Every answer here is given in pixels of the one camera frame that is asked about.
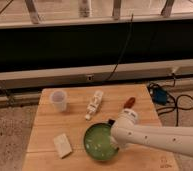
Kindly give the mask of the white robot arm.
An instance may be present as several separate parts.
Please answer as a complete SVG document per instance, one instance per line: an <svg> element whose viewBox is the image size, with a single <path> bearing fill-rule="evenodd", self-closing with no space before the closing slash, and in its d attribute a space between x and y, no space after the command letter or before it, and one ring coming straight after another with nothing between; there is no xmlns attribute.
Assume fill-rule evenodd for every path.
<svg viewBox="0 0 193 171"><path fill-rule="evenodd" d="M123 109L111 126L111 142L117 147L139 144L193 157L193 127L146 126L138 114Z"/></svg>

